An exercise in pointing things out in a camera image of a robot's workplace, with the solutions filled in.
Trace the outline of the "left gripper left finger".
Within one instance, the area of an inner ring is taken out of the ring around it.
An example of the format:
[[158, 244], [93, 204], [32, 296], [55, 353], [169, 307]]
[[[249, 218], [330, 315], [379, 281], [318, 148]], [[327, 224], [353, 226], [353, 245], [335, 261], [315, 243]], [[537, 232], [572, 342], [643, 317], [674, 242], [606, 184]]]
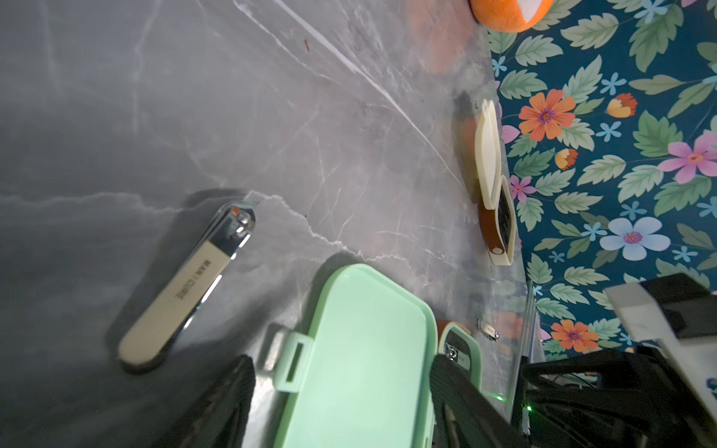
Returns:
[[240, 447], [256, 386], [252, 358], [237, 357], [155, 447]]

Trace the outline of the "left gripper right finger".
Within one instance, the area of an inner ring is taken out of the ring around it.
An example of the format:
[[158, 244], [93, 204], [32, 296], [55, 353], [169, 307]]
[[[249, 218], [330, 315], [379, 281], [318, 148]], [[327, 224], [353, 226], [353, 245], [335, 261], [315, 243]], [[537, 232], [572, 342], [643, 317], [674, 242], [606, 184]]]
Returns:
[[444, 355], [433, 359], [429, 386], [435, 447], [528, 447], [530, 444]]

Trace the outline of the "small silver nail clipper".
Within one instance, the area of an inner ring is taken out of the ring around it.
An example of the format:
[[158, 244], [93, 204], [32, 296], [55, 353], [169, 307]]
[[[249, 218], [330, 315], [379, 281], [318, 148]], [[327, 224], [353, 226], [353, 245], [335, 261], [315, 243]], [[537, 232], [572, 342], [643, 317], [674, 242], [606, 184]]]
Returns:
[[497, 329], [489, 324], [487, 321], [484, 321], [483, 319], [478, 319], [476, 321], [476, 327], [478, 328], [479, 332], [481, 334], [485, 335], [488, 339], [491, 339], [491, 341], [498, 341], [500, 339], [500, 334], [497, 331]]

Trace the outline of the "cream large nail clipper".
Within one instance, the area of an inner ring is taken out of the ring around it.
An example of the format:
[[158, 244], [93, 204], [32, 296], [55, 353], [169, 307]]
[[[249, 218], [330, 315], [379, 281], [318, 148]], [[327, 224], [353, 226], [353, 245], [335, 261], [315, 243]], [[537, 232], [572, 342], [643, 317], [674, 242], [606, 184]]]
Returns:
[[145, 373], [164, 361], [250, 239], [256, 222], [249, 203], [232, 201], [218, 209], [177, 272], [119, 341], [123, 369]]

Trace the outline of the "green nail clipper case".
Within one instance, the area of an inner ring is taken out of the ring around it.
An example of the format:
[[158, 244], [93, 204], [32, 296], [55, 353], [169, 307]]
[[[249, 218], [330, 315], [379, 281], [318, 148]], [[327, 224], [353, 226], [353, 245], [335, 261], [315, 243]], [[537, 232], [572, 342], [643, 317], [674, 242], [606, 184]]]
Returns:
[[276, 447], [429, 447], [433, 359], [446, 355], [479, 388], [478, 344], [366, 264], [325, 282], [308, 333], [289, 334], [274, 388], [289, 395]]

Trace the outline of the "cream nail clipper case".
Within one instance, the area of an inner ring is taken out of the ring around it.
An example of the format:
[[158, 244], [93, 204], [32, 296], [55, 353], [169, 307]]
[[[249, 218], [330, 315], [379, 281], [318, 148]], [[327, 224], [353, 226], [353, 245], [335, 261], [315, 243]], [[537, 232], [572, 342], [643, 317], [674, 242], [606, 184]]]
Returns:
[[474, 136], [480, 229], [492, 263], [511, 266], [515, 259], [517, 223], [508, 178], [502, 171], [501, 149], [496, 106], [493, 101], [484, 100]]

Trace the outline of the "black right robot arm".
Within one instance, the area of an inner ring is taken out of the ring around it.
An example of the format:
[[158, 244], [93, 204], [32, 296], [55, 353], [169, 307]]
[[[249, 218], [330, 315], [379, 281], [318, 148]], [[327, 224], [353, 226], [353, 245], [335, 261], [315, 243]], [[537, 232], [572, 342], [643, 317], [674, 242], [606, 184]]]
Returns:
[[604, 293], [636, 346], [523, 367], [530, 443], [715, 446], [715, 294], [686, 274]]

